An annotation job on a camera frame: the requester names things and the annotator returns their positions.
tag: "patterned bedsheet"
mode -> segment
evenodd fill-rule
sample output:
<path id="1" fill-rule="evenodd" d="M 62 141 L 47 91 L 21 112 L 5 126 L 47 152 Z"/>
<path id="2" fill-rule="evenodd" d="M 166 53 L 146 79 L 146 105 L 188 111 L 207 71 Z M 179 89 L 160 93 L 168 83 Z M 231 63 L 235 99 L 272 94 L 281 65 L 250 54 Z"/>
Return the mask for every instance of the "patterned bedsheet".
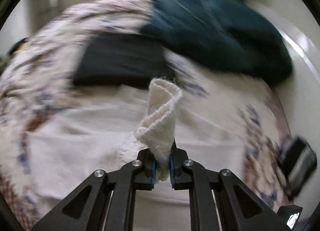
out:
<path id="1" fill-rule="evenodd" d="M 70 76 L 91 37 L 103 31 L 138 33 L 150 14 L 149 0 L 97 0 L 74 5 L 43 27 L 17 52 L 0 78 L 0 191 L 25 230 L 38 221 L 28 165 L 26 132 L 53 114 L 85 102 Z M 266 100 L 277 118 L 279 139 L 289 134 L 275 98 Z M 271 208 L 286 204 L 275 161 L 277 143 L 266 138 L 263 118 L 248 104 L 241 112 L 248 140 L 244 180 Z M 268 194 L 262 186 L 270 187 Z"/>

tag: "dark green blanket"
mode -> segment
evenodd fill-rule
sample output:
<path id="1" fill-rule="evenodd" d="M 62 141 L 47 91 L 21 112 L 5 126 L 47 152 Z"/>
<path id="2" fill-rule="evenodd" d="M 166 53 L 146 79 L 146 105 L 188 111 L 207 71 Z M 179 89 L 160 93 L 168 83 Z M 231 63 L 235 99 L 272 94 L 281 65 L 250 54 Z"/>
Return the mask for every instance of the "dark green blanket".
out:
<path id="1" fill-rule="evenodd" d="M 170 50 L 217 69 L 264 79 L 273 86 L 292 72 L 277 29 L 234 0 L 152 0 L 141 33 Z"/>

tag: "white towel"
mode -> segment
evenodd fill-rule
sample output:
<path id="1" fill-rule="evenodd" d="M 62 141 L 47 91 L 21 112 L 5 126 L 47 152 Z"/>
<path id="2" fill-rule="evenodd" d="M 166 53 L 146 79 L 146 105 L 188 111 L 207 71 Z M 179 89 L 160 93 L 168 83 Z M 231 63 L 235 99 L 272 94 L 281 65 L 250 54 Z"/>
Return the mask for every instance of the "white towel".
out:
<path id="1" fill-rule="evenodd" d="M 63 199 L 95 170 L 118 170 L 147 147 L 161 166 L 160 178 L 168 176 L 175 108 L 182 91 L 154 79 L 146 103 L 131 95 L 132 88 L 122 88 L 121 98 L 115 96 L 106 107 L 67 110 L 28 133 L 31 174 L 39 196 Z"/>

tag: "black cloth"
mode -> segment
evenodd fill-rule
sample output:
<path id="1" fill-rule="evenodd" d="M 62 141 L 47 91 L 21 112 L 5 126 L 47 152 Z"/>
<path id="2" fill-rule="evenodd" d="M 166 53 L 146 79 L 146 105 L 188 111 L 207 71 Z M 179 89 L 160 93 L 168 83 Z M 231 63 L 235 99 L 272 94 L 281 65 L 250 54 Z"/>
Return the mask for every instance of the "black cloth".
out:
<path id="1" fill-rule="evenodd" d="M 282 36 L 263 16 L 234 0 L 152 0 L 141 28 L 170 50 L 220 71 L 276 85 L 292 72 Z"/>
<path id="2" fill-rule="evenodd" d="M 293 200 L 317 168 L 316 153 L 307 140 L 296 136 L 282 145 L 277 162 L 289 184 L 288 199 Z"/>
<path id="3" fill-rule="evenodd" d="M 103 33 L 89 43 L 73 84 L 147 89 L 153 78 L 174 78 L 158 42 L 141 35 Z"/>

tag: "metal screw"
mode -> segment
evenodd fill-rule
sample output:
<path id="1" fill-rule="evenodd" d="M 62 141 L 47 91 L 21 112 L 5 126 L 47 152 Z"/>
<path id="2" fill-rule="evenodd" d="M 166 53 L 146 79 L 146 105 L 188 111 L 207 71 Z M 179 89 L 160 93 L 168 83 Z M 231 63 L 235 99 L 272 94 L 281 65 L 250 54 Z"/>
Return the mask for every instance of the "metal screw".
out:
<path id="1" fill-rule="evenodd" d="M 184 165 L 186 165 L 186 166 L 192 166 L 192 165 L 193 165 L 193 161 L 192 161 L 192 160 L 185 160 L 185 161 L 184 161 Z"/>
<path id="2" fill-rule="evenodd" d="M 140 160 L 135 160 L 135 161 L 132 162 L 132 165 L 135 166 L 135 167 L 138 167 L 141 164 L 142 164 L 142 161 L 140 161 Z"/>
<path id="3" fill-rule="evenodd" d="M 94 175 L 99 178 L 104 175 L 104 171 L 103 170 L 96 170 L 94 172 Z"/>
<path id="4" fill-rule="evenodd" d="M 231 171 L 229 169 L 223 169 L 221 173 L 223 176 L 226 176 L 226 177 L 231 175 Z"/>

